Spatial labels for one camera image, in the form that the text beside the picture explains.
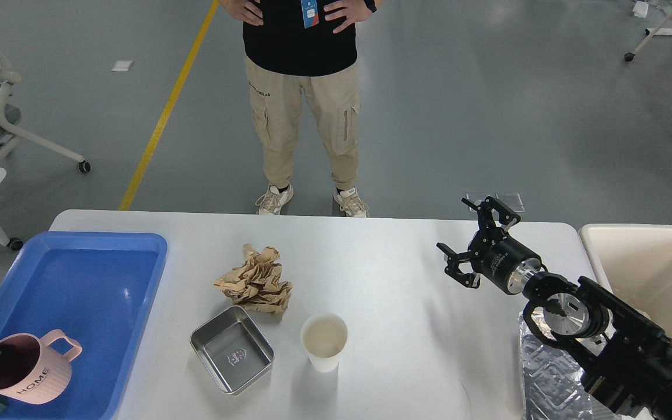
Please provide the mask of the person's left hand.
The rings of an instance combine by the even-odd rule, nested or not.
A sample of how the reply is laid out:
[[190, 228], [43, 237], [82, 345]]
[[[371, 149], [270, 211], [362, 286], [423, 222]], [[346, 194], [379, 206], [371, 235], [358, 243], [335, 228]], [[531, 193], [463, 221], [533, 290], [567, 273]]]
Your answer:
[[384, 1], [335, 1], [324, 6], [325, 20], [342, 19], [341, 24], [333, 30], [333, 34], [343, 32], [357, 22], [370, 19], [382, 7]]

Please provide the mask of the person's right hand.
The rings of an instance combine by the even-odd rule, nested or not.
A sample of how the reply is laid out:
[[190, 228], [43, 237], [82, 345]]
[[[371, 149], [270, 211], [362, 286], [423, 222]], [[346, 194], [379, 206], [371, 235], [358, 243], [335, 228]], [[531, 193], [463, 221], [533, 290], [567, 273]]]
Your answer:
[[250, 26], [264, 24], [263, 12], [260, 9], [261, 1], [221, 0], [221, 7], [235, 20], [245, 22]]

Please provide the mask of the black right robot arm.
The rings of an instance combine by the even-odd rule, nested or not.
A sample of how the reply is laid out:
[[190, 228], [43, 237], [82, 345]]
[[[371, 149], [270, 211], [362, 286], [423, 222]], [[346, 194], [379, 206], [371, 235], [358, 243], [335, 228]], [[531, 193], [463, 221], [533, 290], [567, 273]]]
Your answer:
[[461, 201], [477, 213], [478, 231], [457, 253], [437, 243], [444, 273], [477, 289], [482, 278], [526, 300], [523, 319], [546, 346], [565, 351], [584, 370], [586, 393], [611, 412], [635, 417], [647, 409], [672, 419], [672, 338], [596, 281], [551, 273], [541, 256], [511, 236], [521, 218], [496, 197]]

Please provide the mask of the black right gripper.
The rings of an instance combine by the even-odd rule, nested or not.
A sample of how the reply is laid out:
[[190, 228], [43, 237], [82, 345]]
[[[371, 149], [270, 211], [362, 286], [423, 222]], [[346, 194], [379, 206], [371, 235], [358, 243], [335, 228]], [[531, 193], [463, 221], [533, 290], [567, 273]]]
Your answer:
[[[520, 215], [492, 196], [478, 203], [467, 198], [462, 202], [477, 213], [479, 232], [463, 253], [456, 253], [445, 243], [436, 244], [445, 255], [444, 273], [469, 289], [480, 287], [482, 275], [507, 295], [521, 293], [531, 277], [542, 270], [541, 257], [509, 234], [488, 233], [494, 229], [506, 233], [520, 223]], [[464, 263], [471, 264], [470, 273], [461, 270]]]

